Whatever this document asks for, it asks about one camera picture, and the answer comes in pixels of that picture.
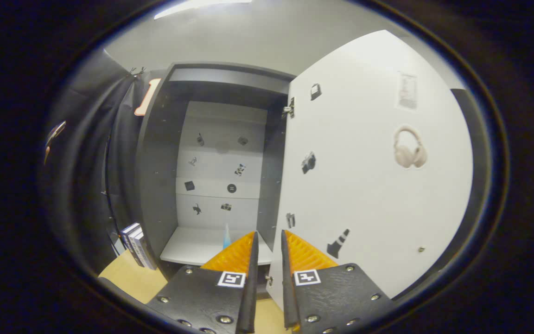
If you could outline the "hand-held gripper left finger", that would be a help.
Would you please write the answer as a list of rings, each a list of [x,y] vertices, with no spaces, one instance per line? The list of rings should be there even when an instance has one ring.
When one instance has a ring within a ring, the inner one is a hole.
[[[202,266],[180,268],[147,306],[188,333],[253,334],[258,255],[253,231]]]

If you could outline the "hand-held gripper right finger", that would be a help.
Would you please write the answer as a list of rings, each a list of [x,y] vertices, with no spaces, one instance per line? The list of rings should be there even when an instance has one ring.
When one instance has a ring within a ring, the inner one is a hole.
[[[357,334],[395,309],[356,263],[337,264],[288,230],[280,235],[284,324],[295,334]]]

